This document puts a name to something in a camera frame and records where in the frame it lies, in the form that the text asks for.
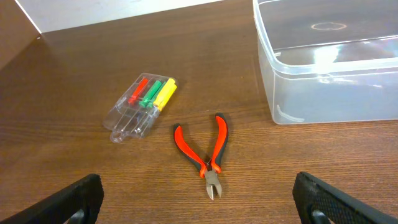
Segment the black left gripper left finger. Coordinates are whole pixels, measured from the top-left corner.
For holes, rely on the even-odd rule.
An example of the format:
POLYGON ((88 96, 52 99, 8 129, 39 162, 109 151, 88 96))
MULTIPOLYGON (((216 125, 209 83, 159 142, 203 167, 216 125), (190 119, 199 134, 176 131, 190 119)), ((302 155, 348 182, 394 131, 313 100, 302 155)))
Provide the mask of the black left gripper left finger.
POLYGON ((100 176, 89 174, 1 223, 95 223, 103 199, 100 176))

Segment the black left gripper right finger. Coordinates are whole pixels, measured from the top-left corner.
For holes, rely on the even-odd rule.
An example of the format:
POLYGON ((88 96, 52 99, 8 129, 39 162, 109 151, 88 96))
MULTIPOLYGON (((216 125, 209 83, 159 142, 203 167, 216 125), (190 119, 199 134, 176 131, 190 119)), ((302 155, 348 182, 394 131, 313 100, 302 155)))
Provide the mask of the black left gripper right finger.
POLYGON ((292 190, 302 223, 393 223, 397 219, 340 191, 307 172, 299 172, 292 190))

